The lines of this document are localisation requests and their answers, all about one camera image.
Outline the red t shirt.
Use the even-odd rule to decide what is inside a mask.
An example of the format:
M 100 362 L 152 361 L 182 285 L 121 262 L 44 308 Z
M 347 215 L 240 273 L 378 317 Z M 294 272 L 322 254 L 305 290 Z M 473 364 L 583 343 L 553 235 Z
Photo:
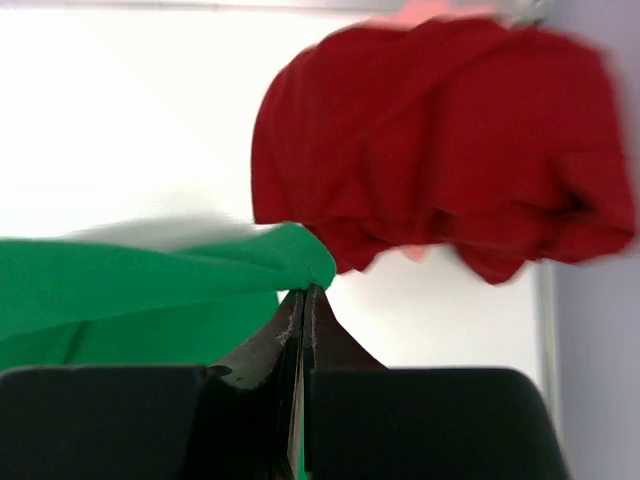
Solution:
M 601 53 L 485 18 L 356 24 L 272 80 L 252 137 L 259 224 L 314 233 L 339 272 L 453 247 L 491 284 L 623 250 L 636 209 Z

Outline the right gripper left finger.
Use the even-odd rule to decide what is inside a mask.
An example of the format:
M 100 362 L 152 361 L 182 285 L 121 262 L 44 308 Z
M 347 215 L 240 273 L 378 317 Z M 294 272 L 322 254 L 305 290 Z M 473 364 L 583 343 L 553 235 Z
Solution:
M 5 479 L 294 479 L 305 295 L 209 366 L 16 368 L 1 377 Z

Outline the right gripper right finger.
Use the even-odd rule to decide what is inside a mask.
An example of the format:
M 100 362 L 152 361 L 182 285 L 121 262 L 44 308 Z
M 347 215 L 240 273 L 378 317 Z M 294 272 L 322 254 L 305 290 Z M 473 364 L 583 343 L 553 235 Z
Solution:
M 303 314 L 304 465 L 311 479 L 566 479 L 545 402 L 507 368 L 392 369 L 337 321 Z

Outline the green t shirt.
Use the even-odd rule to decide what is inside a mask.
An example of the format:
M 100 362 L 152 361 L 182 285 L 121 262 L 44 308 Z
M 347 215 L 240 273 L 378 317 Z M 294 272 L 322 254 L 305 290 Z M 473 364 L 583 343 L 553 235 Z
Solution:
M 1 377 L 31 367 L 209 366 L 288 293 L 325 290 L 335 273 L 324 245 L 294 224 L 174 252 L 5 240 Z

